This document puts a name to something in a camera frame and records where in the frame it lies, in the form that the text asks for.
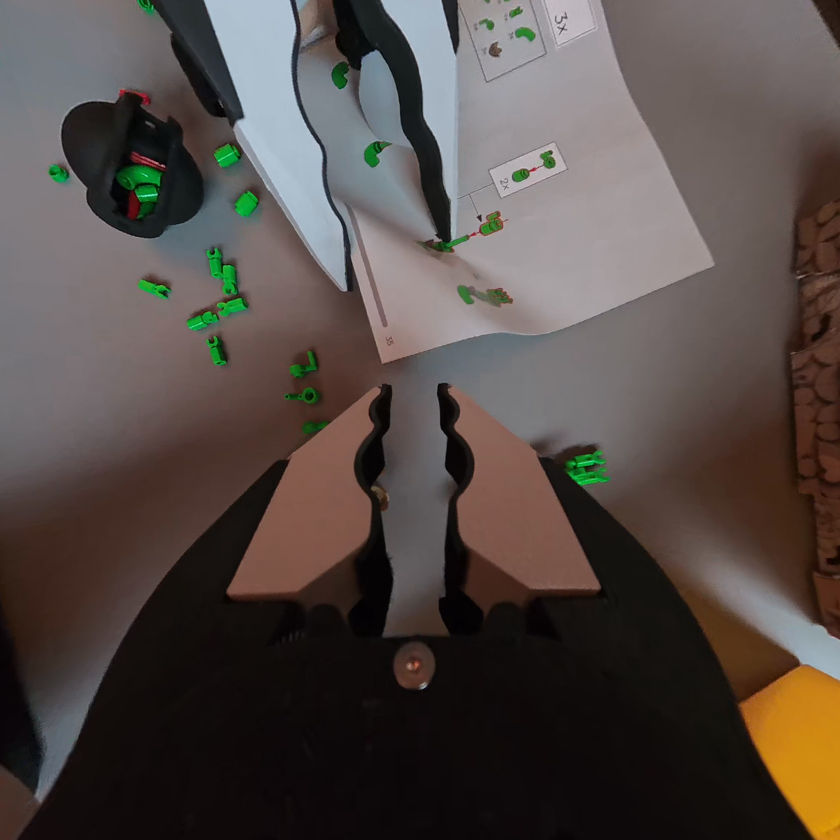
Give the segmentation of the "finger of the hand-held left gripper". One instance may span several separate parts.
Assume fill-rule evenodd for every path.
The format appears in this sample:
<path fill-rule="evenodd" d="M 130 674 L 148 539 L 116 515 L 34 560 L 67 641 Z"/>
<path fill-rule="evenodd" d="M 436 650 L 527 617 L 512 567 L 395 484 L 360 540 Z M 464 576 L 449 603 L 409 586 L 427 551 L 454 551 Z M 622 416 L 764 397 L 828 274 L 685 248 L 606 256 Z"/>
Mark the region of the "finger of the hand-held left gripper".
<path fill-rule="evenodd" d="M 459 95 L 456 1 L 335 1 L 335 45 L 360 72 L 378 140 L 411 147 L 435 234 L 455 234 Z"/>
<path fill-rule="evenodd" d="M 243 112 L 234 134 L 311 257 L 346 292 L 354 279 L 350 237 L 298 84 L 301 35 L 319 22 L 317 8 L 305 12 L 306 5 L 205 2 Z"/>

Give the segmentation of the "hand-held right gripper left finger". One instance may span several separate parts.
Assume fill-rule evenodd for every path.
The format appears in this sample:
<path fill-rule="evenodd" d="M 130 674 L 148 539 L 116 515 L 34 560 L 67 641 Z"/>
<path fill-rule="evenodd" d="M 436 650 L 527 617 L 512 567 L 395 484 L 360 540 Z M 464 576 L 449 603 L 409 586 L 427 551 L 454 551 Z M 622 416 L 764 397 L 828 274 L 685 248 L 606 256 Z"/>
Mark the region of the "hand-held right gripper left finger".
<path fill-rule="evenodd" d="M 356 635 L 383 635 L 394 574 L 375 488 L 391 408 L 377 386 L 288 458 L 229 599 L 332 606 Z"/>

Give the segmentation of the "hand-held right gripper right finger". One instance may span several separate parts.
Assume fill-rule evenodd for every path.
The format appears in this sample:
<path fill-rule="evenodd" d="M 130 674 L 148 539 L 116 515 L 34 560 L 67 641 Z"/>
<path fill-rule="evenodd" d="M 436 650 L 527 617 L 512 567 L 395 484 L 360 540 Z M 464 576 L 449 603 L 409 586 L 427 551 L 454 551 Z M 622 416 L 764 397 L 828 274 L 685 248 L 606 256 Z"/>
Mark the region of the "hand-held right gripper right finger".
<path fill-rule="evenodd" d="M 498 605 L 599 595 L 537 452 L 455 386 L 438 384 L 437 401 L 453 482 L 438 600 L 448 633 L 477 634 Z"/>

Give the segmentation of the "green lego bamboo stalk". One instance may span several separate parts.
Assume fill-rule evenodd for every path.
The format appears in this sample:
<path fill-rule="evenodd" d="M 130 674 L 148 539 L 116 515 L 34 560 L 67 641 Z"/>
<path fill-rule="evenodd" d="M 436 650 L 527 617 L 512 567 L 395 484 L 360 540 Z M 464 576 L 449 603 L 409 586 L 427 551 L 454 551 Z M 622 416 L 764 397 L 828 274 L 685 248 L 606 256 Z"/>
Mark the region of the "green lego bamboo stalk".
<path fill-rule="evenodd" d="M 606 473 L 606 458 L 600 449 L 574 455 L 563 463 L 563 469 L 580 487 L 605 484 L 612 480 Z"/>

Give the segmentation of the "scattered green lego pieces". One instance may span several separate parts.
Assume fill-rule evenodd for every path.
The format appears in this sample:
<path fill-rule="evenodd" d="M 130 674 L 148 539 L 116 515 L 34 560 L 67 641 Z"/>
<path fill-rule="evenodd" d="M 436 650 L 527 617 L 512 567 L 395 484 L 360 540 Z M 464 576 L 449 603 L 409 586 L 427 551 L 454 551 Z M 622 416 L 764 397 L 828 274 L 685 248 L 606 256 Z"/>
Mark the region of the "scattered green lego pieces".
<path fill-rule="evenodd" d="M 153 6 L 153 2 L 138 2 L 138 5 L 140 5 L 140 6 L 141 6 L 141 7 L 142 7 L 142 8 L 143 8 L 143 9 L 144 9 L 147 13 L 149 13 L 149 14 L 157 14 L 157 12 L 156 12 L 156 10 L 155 10 L 155 8 L 154 8 L 154 6 Z M 302 33 L 302 35 L 301 35 L 301 45 L 300 45 L 300 50 L 299 50 L 299 52 L 301 52 L 301 46 L 302 46 L 303 42 L 304 42 L 306 39 L 308 39 L 310 36 L 312 36 L 312 34 L 313 34 L 314 32 L 316 32 L 316 31 L 317 31 L 317 30 L 318 30 L 318 29 L 319 29 L 319 28 L 320 28 L 323 24 L 325 24 L 326 22 L 328 22 L 328 21 L 329 21 L 329 18 L 330 18 L 330 16 L 331 16 L 331 14 L 330 14 L 330 13 L 326 13 L 326 12 L 324 12 L 324 11 L 323 11 L 323 8 L 324 8 L 325 6 L 330 7 L 330 6 L 331 6 L 331 3 L 325 3 L 325 2 L 307 2 L 307 5 L 304 7 L 304 9 L 303 9 L 303 10 L 304 10 L 305 12 L 307 12 L 307 11 L 311 10 L 313 7 L 316 7 L 316 8 L 317 8 L 317 10 L 318 10 L 318 12 L 319 12 L 319 19 L 318 19 L 319 21 L 318 21 L 318 23 L 314 26 L 314 28 L 311 30 L 311 32 L 303 31 L 303 33 Z M 116 101 L 118 98 L 119 98 L 119 95 L 118 95 L 118 97 L 117 97 L 115 100 L 113 100 L 113 101 L 105 101 L 105 102 L 114 102 L 114 101 Z M 147 110 L 148 110 L 148 111 L 152 114 L 152 112 L 150 111 L 150 106 L 149 106 L 149 107 L 147 107 L 146 109 L 147 109 Z M 228 122 L 227 120 L 225 120 L 225 121 L 228 123 L 228 125 L 229 125 L 229 126 L 231 127 L 231 129 L 233 130 L 233 132 L 234 132 L 234 136 L 235 136 L 235 129 L 234 129 L 235 123 L 234 123 L 234 122 Z M 242 160 L 242 158 L 243 158 L 244 156 L 247 156 L 247 153 L 244 151 L 244 149 L 243 149 L 242 145 L 241 145 L 241 144 L 240 144 L 240 142 L 237 140 L 236 136 L 235 136 L 235 140 L 234 140 L 233 142 L 227 142 L 227 143 L 224 143 L 223 145 L 221 145 L 220 147 L 217 147 L 217 148 L 213 151 L 213 161 L 215 162 L 216 166 L 217 166 L 218 168 L 220 168 L 221 170 L 227 170 L 227 169 L 229 169 L 229 168 L 231 168 L 231 167 L 233 167 L 233 166 L 236 166 L 236 165 L 237 165 L 237 164 L 238 164 L 238 163 Z M 49 168 L 49 175 L 50 175 L 50 177 L 52 177 L 55 181 L 66 181 L 67 179 L 69 179 L 70 175 L 74 175 L 75 177 L 77 177 L 75 174 L 73 174 L 73 172 L 72 172 L 72 170 L 71 170 L 71 168 L 70 168 L 70 166 L 69 166 L 68 162 L 67 162 L 67 167 L 59 166 L 59 165 L 57 165 L 57 164 L 52 165 L 52 166 Z M 170 228 L 173 228 L 173 227 L 175 227 L 175 226 L 169 227 L 169 228 L 168 228 L 168 229 L 167 229 L 164 233 L 166 233 L 166 232 L 167 232 Z"/>

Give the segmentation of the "mixed green red lego pile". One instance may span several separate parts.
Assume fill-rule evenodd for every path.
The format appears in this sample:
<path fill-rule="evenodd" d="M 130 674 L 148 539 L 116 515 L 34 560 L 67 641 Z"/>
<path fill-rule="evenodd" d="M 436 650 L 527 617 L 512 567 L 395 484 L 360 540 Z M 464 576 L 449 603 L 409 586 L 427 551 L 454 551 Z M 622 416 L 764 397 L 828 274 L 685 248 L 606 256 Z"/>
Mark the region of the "mixed green red lego pile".
<path fill-rule="evenodd" d="M 139 152 L 129 153 L 128 163 L 119 169 L 115 181 L 127 194 L 126 216 L 140 221 L 151 215 L 159 202 L 165 164 Z"/>

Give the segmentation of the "lego instruction booklet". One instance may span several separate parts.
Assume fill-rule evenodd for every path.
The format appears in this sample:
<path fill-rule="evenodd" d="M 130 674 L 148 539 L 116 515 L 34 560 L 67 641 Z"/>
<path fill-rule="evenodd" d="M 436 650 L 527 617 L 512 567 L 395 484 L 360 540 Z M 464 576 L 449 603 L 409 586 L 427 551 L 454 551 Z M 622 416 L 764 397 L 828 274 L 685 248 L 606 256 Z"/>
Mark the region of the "lego instruction booklet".
<path fill-rule="evenodd" d="M 383 2 L 433 52 L 427 99 L 456 153 L 451 240 L 382 54 L 350 67 L 328 29 L 299 56 L 301 96 L 347 221 L 383 363 L 492 333 L 551 333 L 713 266 L 629 94 L 601 2 Z"/>

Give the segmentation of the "black lego box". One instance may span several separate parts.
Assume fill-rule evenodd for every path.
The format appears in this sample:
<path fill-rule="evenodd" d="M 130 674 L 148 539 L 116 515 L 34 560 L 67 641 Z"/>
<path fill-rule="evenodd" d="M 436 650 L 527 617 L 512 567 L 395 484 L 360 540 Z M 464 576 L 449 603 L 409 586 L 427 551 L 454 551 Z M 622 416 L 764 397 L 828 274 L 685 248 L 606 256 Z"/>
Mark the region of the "black lego box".
<path fill-rule="evenodd" d="M 839 638 L 838 198 L 799 220 L 794 243 L 801 336 L 790 357 L 797 481 L 812 505 L 821 623 Z"/>

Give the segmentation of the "black cup of pieces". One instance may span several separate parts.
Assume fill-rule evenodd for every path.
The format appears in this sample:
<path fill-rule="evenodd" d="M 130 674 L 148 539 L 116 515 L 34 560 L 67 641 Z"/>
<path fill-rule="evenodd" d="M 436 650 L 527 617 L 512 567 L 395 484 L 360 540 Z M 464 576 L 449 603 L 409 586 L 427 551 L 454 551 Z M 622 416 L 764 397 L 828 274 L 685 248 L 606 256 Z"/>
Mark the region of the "black cup of pieces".
<path fill-rule="evenodd" d="M 203 206 L 203 176 L 184 145 L 181 124 L 155 117 L 134 97 L 77 105 L 62 123 L 61 143 L 73 174 L 86 188 L 90 210 L 121 233 L 158 238 L 190 221 Z M 115 181 L 132 151 L 165 165 L 159 202 L 140 221 L 127 218 L 127 194 Z"/>

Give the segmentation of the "yellow seat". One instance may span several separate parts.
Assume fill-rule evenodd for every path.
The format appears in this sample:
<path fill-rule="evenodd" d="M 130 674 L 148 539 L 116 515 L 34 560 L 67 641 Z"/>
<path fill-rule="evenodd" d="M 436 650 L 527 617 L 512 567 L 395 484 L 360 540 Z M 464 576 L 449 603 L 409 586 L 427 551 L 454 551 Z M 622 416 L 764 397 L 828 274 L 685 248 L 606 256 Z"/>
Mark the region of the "yellow seat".
<path fill-rule="evenodd" d="M 814 838 L 839 838 L 839 681 L 801 665 L 739 704 L 775 783 Z"/>

